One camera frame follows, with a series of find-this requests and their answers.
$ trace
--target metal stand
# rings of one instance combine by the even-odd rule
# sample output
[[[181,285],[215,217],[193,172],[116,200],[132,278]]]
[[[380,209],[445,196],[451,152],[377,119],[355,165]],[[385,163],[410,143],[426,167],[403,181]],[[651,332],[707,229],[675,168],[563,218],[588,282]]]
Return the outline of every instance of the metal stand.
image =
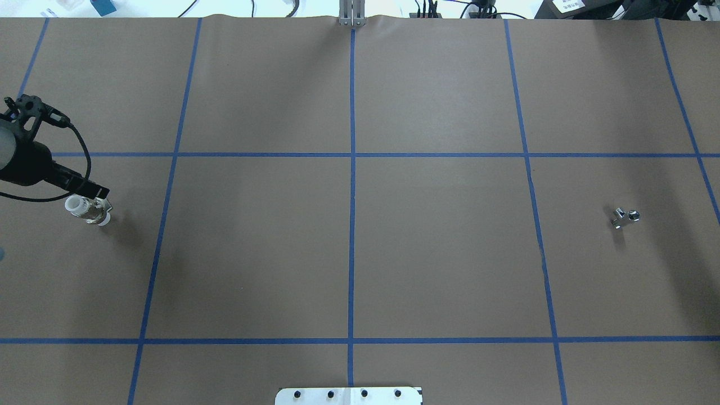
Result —
[[[340,0],[338,23],[348,27],[365,25],[365,0]]]

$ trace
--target black cable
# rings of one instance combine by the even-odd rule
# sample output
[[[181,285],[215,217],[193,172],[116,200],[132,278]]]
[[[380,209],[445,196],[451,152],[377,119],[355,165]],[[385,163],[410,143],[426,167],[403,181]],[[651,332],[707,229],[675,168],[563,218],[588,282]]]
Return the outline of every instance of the black cable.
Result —
[[[185,9],[185,11],[182,12],[182,14],[180,14],[180,15],[178,16],[178,18],[184,16],[185,13],[187,13],[188,11],[190,11],[190,9],[195,5],[195,3],[197,3],[197,0],[193,0],[192,4],[190,4],[190,5]]]
[[[485,18],[491,18],[491,17],[494,17],[494,16],[496,16],[496,15],[504,15],[504,14],[514,15],[515,17],[520,17],[521,19],[527,19],[527,17],[523,17],[523,16],[521,16],[521,15],[519,15],[519,14],[515,14],[515,13],[492,13],[492,14],[486,16]]]
[[[468,3],[468,4],[465,6],[465,8],[462,10],[462,13],[460,13],[460,18],[461,18],[461,19],[462,19],[462,17],[465,16],[465,12],[467,11],[467,8],[470,7],[470,6],[473,5],[473,4],[475,4],[475,3]]]
[[[298,7],[300,7],[300,0],[295,0],[295,5],[292,7],[292,11],[290,12],[290,14],[286,15],[285,17],[290,18],[290,17],[294,16],[295,13],[297,12]]]
[[[18,201],[25,201],[27,203],[51,203],[52,201],[62,200],[65,197],[70,197],[73,194],[76,194],[77,191],[82,189],[85,184],[88,182],[88,179],[90,178],[90,169],[92,168],[92,162],[90,161],[90,152],[88,151],[88,147],[85,144],[85,141],[83,141],[83,137],[80,136],[80,133],[78,132],[77,128],[75,128],[75,125],[70,124],[68,126],[73,132],[75,133],[75,136],[78,138],[78,142],[80,143],[80,146],[83,149],[83,153],[85,154],[85,160],[87,160],[87,169],[85,169],[85,177],[83,178],[82,183],[74,190],[67,192],[63,195],[59,195],[57,197],[51,197],[51,198],[29,198],[29,197],[20,197],[17,195],[7,194],[6,192],[0,192],[0,197],[7,197],[11,200],[18,200]]]

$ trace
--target silver metal part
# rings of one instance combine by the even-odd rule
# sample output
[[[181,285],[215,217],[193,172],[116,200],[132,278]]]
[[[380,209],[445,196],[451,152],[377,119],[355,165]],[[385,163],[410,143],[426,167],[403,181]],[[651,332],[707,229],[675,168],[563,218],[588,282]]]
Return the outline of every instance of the silver metal part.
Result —
[[[65,200],[65,209],[72,215],[82,218],[85,222],[105,226],[110,222],[110,201],[103,198],[91,200],[81,195],[73,194]]]
[[[15,155],[15,135],[5,128],[0,128],[0,170],[4,169]]]
[[[614,214],[616,217],[618,217],[618,219],[625,218],[625,211],[621,207],[615,208]]]
[[[362,27],[365,22],[365,0],[340,0],[340,25]]]
[[[640,213],[636,210],[630,210],[626,212],[622,207],[617,207],[613,211],[615,218],[610,220],[610,223],[615,229],[620,229],[626,223],[640,221]]]

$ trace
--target metal object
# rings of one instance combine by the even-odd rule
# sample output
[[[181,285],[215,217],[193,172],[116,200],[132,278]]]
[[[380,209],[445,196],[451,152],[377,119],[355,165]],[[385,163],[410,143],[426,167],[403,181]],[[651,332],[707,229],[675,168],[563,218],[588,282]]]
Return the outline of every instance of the metal object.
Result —
[[[362,27],[365,22],[365,0],[340,0],[340,25]]]
[[[73,194],[65,200],[65,209],[78,218],[92,225],[105,226],[110,222],[112,205],[104,198],[93,200]]]
[[[613,224],[613,227],[615,229],[622,228],[624,223],[640,221],[640,213],[636,210],[630,210],[629,212],[626,212],[622,207],[617,207],[613,211],[613,215],[615,216],[615,218],[613,218],[610,223]]]
[[[275,396],[275,405],[421,405],[419,387],[285,388]]]

